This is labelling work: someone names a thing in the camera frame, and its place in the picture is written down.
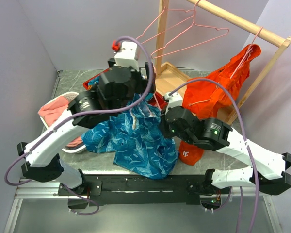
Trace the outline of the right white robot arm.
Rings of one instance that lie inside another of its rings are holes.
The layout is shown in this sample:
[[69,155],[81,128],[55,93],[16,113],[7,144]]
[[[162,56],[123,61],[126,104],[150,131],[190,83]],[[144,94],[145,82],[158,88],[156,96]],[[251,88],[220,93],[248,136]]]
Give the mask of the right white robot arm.
[[245,168],[233,170],[208,169],[193,191],[212,195],[227,187],[259,186],[260,192],[280,195],[291,188],[290,153],[274,153],[243,136],[234,128],[216,118],[200,120],[182,106],[166,109],[161,114],[160,130],[164,137],[178,137],[195,149],[226,154],[242,163]]

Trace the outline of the blue leaf-print shorts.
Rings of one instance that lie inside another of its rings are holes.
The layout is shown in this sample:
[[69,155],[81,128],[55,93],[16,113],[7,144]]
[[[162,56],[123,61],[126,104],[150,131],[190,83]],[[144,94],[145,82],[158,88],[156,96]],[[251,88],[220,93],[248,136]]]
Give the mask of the blue leaf-print shorts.
[[87,150],[114,152],[113,163],[151,179],[164,179],[174,168],[179,151],[174,139],[159,129],[161,112],[149,103],[153,94],[135,107],[111,116],[81,135]]

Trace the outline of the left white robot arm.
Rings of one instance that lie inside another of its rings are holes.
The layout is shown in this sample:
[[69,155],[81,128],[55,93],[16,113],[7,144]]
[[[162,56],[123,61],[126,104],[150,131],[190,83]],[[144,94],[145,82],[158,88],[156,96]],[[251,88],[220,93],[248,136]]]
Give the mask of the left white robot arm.
[[41,183],[58,181],[76,195],[86,191],[83,172],[66,164],[59,152],[73,139],[115,117],[129,106],[140,103],[155,91],[155,72],[152,63],[145,63],[146,77],[140,69],[113,63],[102,72],[90,90],[79,93],[59,119],[30,143],[19,143],[19,156],[25,159],[22,175],[29,181]]

